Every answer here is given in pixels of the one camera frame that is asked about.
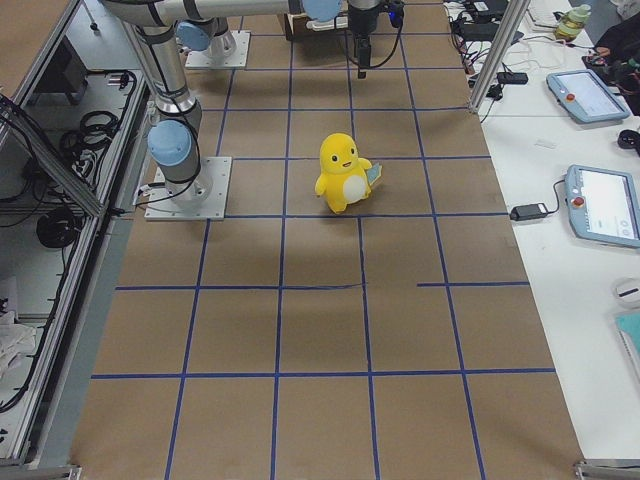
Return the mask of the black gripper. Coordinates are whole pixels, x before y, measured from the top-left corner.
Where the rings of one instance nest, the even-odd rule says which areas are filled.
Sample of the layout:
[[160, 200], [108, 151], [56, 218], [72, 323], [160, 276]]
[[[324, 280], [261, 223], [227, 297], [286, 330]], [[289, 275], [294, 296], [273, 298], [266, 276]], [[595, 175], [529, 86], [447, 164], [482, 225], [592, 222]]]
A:
[[371, 66], [370, 35], [376, 29], [376, 1], [348, 0], [348, 25], [354, 40], [354, 55], [359, 68]]

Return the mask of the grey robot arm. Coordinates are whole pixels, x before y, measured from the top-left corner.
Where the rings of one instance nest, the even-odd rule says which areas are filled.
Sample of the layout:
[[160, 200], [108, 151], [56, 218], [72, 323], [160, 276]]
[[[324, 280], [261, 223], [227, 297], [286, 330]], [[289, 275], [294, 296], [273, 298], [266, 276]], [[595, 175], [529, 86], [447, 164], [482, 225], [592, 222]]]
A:
[[347, 26], [356, 39], [356, 54], [370, 64], [369, 36], [377, 28], [382, 1], [107, 1], [107, 9], [133, 25], [149, 44], [152, 28], [165, 27], [191, 51], [213, 58], [233, 54], [235, 40], [226, 19], [233, 16], [304, 15], [322, 25], [347, 14]]
[[151, 128], [148, 148], [164, 175], [166, 199], [186, 200], [204, 189], [198, 133], [201, 106], [191, 93], [179, 58], [172, 26], [135, 26], [143, 69], [148, 74], [158, 110], [158, 123]]

